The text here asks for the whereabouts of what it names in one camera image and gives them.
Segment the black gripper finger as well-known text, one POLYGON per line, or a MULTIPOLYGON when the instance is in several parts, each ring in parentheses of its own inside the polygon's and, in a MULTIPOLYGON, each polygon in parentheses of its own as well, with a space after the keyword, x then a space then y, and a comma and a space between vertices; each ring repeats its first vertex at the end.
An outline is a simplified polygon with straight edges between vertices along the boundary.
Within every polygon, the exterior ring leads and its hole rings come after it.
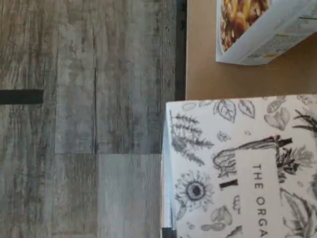
POLYGON ((163 227, 162 238, 177 238, 177 231, 173 230, 172 227, 163 227))

